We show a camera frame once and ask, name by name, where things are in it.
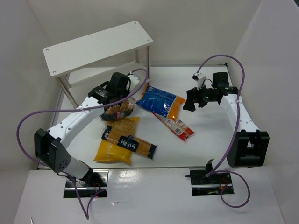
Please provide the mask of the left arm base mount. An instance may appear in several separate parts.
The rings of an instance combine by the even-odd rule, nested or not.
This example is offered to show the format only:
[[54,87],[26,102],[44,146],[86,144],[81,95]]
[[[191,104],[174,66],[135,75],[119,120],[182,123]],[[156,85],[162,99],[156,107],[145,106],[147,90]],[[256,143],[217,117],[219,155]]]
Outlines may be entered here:
[[[108,174],[107,169],[95,169],[88,183],[75,179],[79,196],[81,198],[90,198],[96,194],[95,197],[106,198]],[[74,184],[69,178],[66,179],[63,198],[77,198]]]

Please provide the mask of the yellow fusilli pasta bag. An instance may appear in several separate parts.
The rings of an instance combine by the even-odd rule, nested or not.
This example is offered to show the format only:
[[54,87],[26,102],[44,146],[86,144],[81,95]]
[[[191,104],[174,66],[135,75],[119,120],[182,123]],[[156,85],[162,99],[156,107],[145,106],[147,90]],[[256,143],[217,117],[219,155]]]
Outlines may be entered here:
[[112,132],[106,139],[101,140],[94,160],[104,163],[123,162],[130,165],[132,151],[126,149],[120,141],[123,136],[135,135],[139,120],[139,117],[126,117],[115,121],[108,121],[107,127],[111,127]]

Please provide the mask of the white two-tier shelf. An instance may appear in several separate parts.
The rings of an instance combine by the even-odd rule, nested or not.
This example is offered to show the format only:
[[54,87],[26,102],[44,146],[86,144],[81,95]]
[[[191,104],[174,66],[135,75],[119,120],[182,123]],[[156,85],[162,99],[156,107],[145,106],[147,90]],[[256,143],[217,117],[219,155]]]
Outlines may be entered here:
[[123,53],[135,52],[139,60],[139,49],[150,52],[153,40],[138,21],[75,38],[43,49],[50,76],[60,84],[73,107],[78,104],[69,92],[70,83],[66,75],[93,63]]

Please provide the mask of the spaghetti bag with navy ends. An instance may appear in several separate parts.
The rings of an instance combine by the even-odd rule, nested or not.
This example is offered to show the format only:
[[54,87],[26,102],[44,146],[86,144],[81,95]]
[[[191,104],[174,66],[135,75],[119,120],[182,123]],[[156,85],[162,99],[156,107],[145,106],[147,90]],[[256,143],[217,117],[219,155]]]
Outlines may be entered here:
[[106,126],[101,138],[109,143],[150,159],[153,159],[157,148],[157,145],[137,138],[134,135],[128,134],[112,126]]

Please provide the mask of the fusilli bag with dark label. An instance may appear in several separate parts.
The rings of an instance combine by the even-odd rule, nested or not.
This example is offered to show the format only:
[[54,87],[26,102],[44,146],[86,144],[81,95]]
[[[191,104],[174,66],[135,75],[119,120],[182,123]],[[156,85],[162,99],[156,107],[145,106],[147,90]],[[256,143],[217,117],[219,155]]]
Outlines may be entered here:
[[109,107],[100,116],[103,121],[115,121],[129,116],[136,104],[136,100],[131,97],[120,104]]

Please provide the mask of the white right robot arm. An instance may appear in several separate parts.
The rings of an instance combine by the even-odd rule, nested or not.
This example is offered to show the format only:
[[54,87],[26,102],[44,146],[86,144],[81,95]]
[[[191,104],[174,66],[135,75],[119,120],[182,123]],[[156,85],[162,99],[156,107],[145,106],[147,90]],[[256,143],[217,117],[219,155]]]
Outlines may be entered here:
[[227,160],[231,168],[253,168],[264,165],[270,137],[266,131],[261,131],[249,116],[240,96],[240,89],[231,86],[226,72],[212,75],[212,86],[207,88],[206,76],[193,74],[197,86],[188,90],[184,110],[195,111],[203,108],[209,102],[217,102],[226,113],[234,129],[227,151],[215,166],[206,164],[206,176],[215,173],[220,164]]

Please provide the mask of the red spaghetti packet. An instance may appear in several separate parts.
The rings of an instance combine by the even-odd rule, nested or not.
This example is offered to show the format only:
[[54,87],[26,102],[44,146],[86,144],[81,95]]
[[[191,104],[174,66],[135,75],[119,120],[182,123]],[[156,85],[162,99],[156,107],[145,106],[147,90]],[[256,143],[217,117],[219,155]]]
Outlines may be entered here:
[[166,118],[162,115],[153,113],[169,130],[171,130],[181,140],[186,141],[193,136],[195,132],[187,126],[182,120],[176,118],[175,120]]

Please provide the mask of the blue and orange pasta bag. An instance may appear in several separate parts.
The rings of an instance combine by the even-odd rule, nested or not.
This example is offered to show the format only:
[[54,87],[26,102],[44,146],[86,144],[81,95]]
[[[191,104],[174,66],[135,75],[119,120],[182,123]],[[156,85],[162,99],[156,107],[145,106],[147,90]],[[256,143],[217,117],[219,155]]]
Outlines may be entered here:
[[147,86],[137,104],[147,111],[175,120],[185,102],[186,100],[180,96]]

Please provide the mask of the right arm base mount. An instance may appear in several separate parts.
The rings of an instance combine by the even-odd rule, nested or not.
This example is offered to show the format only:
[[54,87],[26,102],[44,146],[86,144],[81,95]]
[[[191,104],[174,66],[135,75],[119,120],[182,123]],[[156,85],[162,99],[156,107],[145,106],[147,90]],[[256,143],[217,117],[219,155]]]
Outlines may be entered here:
[[223,194],[234,194],[232,179],[229,173],[217,173],[210,177],[205,177],[204,169],[189,169],[189,174],[185,177],[191,182],[193,196],[212,196]]

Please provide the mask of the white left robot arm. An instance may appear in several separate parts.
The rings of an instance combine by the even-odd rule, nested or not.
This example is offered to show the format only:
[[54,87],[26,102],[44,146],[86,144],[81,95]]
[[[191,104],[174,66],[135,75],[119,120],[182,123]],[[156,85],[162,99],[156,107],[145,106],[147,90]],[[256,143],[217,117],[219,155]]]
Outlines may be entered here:
[[72,157],[67,148],[72,140],[94,119],[103,121],[122,119],[131,113],[127,97],[131,88],[131,75],[115,72],[110,81],[93,88],[77,112],[68,115],[59,124],[47,131],[39,129],[34,135],[35,156],[55,173],[64,172],[73,178],[88,183],[93,169]]

